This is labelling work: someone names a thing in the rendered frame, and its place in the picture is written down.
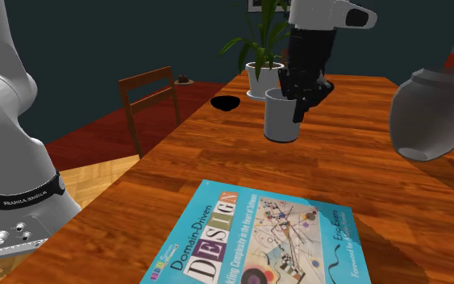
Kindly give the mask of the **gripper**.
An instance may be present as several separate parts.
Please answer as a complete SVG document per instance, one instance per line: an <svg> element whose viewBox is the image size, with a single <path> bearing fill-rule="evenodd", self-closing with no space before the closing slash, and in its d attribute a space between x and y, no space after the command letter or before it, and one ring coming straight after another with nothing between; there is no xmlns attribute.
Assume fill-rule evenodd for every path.
<svg viewBox="0 0 454 284"><path fill-rule="evenodd" d="M325 75L337 30L292 28L289 38L289 64L277 71L281 94L296 98L294 123L301 123L305 113L319 105L333 90Z"/></svg>

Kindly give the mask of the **green plant in white pot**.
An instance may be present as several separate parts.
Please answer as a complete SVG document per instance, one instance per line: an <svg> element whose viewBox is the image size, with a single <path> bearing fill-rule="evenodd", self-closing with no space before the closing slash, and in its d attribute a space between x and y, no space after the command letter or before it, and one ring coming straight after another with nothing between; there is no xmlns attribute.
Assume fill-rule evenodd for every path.
<svg viewBox="0 0 454 284"><path fill-rule="evenodd" d="M283 68L283 63L276 62L277 55L273 49L277 43L289 37L289 23L287 20L273 25L276 9L281 7L284 12L289 11L288 0L261 0L261 23L257 25L259 39L255 39L253 25L247 13L244 13L252 38L236 37L229 40L221 49L218 57L237 43L243 47L239 51L237 69L239 73L246 70L249 80L249 97L264 101L265 92L279 87L278 70Z"/></svg>

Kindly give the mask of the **grey cup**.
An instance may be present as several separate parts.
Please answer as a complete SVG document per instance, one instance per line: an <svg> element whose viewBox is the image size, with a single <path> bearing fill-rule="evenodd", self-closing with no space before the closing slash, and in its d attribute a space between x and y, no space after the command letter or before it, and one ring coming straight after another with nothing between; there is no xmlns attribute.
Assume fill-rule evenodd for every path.
<svg viewBox="0 0 454 284"><path fill-rule="evenodd" d="M278 143L295 141L300 123L293 121L297 100L289 100L280 88L265 91L264 136Z"/></svg>

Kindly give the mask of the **black bowl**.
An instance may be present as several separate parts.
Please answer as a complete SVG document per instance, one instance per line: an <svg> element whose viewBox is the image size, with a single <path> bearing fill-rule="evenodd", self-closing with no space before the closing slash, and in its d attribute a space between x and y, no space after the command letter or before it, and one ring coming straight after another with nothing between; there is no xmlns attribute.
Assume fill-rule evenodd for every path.
<svg viewBox="0 0 454 284"><path fill-rule="evenodd" d="M234 110L239 106L240 99L236 96L231 95L219 95L214 96L210 100L210 104L216 109L228 112Z"/></svg>

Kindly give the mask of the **wooden table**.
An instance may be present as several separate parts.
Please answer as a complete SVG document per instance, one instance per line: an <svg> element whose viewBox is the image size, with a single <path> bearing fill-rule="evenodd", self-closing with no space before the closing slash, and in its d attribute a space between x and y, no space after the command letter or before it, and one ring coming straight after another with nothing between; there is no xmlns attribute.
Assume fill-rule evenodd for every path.
<svg viewBox="0 0 454 284"><path fill-rule="evenodd" d="M401 158L389 139L396 85L334 75L292 143L264 137L264 105L245 74L203 105L1 284L140 284L202 180L352 209L373 284L454 284L454 151Z"/></svg>

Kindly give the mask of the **grey vase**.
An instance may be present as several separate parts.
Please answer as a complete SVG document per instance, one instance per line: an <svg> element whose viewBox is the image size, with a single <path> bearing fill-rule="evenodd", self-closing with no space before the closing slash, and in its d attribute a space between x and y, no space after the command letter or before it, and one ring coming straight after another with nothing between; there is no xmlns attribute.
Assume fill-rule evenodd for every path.
<svg viewBox="0 0 454 284"><path fill-rule="evenodd" d="M392 98L389 137L395 152L432 161L454 149L454 68L420 69Z"/></svg>

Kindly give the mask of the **brown wooden chair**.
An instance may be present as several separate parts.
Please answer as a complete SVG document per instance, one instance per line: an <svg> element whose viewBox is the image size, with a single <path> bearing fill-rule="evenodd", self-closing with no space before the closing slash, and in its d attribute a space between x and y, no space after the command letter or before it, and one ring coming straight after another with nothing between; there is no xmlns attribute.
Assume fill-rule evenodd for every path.
<svg viewBox="0 0 454 284"><path fill-rule="evenodd" d="M154 94L150 94L149 96L145 96L144 98L141 98L135 102L130 102L128 95L129 90L133 90L141 86L146 86L149 83L165 78L169 80L169 85L166 88ZM128 130L131 134L132 143L139 158L142 158L144 156L144 152L137 133L134 114L147 109L157 104L158 102L162 102L167 98L171 98L173 100L177 126L181 124L181 113L173 80L172 68L170 66L166 66L160 69L155 69L153 71L124 78L118 81L118 87L127 120Z"/></svg>

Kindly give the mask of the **blue book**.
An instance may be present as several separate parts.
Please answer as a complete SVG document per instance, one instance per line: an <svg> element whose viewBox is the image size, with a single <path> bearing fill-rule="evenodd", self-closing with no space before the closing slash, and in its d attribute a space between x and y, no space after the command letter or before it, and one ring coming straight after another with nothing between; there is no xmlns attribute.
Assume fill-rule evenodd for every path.
<svg viewBox="0 0 454 284"><path fill-rule="evenodd" d="M352 210L204 180L140 284L372 284Z"/></svg>

